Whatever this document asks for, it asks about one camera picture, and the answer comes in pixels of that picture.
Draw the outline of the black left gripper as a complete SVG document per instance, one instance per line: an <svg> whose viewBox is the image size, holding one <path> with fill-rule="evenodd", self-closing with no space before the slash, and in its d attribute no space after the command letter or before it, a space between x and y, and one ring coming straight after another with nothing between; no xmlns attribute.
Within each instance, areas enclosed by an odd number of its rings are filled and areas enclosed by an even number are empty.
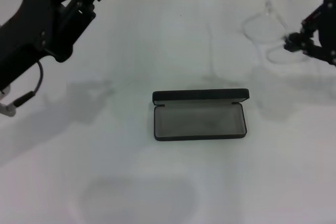
<svg viewBox="0 0 336 224"><path fill-rule="evenodd" d="M96 17L94 1L23 0L0 27L0 88L8 87L45 56L65 62Z"/></svg>

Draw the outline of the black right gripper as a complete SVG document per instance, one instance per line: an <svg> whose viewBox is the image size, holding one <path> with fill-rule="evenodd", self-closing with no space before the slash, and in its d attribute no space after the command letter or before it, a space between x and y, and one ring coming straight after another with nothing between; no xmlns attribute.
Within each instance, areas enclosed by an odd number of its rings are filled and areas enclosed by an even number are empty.
<svg viewBox="0 0 336 224"><path fill-rule="evenodd" d="M315 32L318 33L320 46L290 42L310 39ZM323 0L322 4L302 21L301 30L285 35L284 41L284 49L289 52L302 51L310 58L336 66L336 0Z"/></svg>

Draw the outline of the clear white glasses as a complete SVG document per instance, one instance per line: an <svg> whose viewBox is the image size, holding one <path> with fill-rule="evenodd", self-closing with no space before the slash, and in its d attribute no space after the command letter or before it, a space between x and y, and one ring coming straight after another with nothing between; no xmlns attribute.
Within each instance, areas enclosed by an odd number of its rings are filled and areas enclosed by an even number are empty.
<svg viewBox="0 0 336 224"><path fill-rule="evenodd" d="M242 29L247 39L264 50L261 54L270 63L291 65L309 61L309 58L299 51L289 52L284 49L285 39L292 29L277 11L272 0L264 0L261 11L243 21Z"/></svg>

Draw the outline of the black glasses case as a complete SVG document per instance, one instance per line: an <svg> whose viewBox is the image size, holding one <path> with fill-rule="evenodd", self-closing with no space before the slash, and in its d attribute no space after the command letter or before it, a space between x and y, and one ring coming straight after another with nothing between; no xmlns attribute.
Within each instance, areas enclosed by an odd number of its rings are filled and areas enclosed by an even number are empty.
<svg viewBox="0 0 336 224"><path fill-rule="evenodd" d="M157 141L240 139L247 134L242 103L248 89L155 91Z"/></svg>

